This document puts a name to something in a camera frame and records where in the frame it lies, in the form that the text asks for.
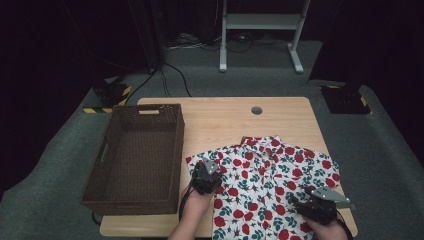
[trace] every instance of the woven basket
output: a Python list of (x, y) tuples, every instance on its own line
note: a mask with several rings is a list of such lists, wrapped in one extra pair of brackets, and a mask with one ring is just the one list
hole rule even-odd
[(180, 104), (114, 107), (81, 204), (101, 215), (176, 213), (183, 138)]

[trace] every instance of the carpeted floor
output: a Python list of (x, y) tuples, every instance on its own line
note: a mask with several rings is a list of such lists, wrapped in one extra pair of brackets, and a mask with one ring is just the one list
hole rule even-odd
[[(300, 42), (298, 53), (305, 68), (301, 75), (295, 73), (282, 43), (229, 52), (226, 73), (218, 70), (219, 51), (171, 50), (166, 52), (166, 61), (184, 73), (193, 97), (307, 97), (330, 155), (341, 167), (343, 189), (358, 208), (352, 212), (359, 229), (355, 239), (422, 239), (422, 166), (368, 87), (360, 91), (372, 114), (329, 113), (319, 86), (337, 84), (307, 82), (320, 46), (320, 42)], [(229, 47), (241, 51), (248, 45), (230, 43)], [(186, 97), (180, 74), (167, 66), (163, 72), (169, 94)], [(124, 83), (135, 89), (147, 77), (132, 74)], [(158, 72), (128, 104), (142, 97), (165, 97), (163, 81)], [(0, 204), (0, 239), (115, 239), (103, 237), (91, 211), (79, 203), (108, 117), (75, 109), (31, 175), (5, 193)]]

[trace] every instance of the white metal stand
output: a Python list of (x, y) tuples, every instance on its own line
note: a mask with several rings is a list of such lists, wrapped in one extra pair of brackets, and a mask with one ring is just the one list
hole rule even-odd
[(228, 29), (270, 29), (295, 30), (292, 43), (287, 44), (297, 73), (303, 73), (303, 67), (296, 48), (305, 23), (311, 0), (305, 0), (300, 14), (227, 14), (227, 0), (222, 10), (222, 38), (219, 58), (219, 70), (227, 71), (227, 30)]

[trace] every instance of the floral fabric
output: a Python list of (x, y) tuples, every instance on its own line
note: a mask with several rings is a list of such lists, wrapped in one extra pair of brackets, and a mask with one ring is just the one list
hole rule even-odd
[(338, 165), (323, 153), (283, 143), (278, 136), (244, 137), (240, 145), (186, 159), (192, 174), (202, 158), (219, 164), (213, 239), (315, 239), (290, 196), (307, 201), (305, 187), (335, 187)]

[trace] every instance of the light wood tabletop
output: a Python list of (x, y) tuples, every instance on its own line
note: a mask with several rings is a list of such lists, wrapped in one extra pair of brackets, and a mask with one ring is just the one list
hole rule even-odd
[[(238, 144), (243, 136), (278, 135), (285, 143), (328, 154), (311, 104), (304, 97), (142, 98), (138, 104), (180, 103), (185, 122), (183, 158)], [(252, 113), (259, 107), (262, 113)], [(181, 161), (180, 192), (190, 174)], [(336, 191), (343, 194), (342, 187)], [(353, 236), (358, 229), (350, 209), (340, 209)], [(212, 235), (213, 201), (197, 230), (197, 237)], [(167, 237), (178, 223), (178, 214), (104, 216), (104, 236)]]

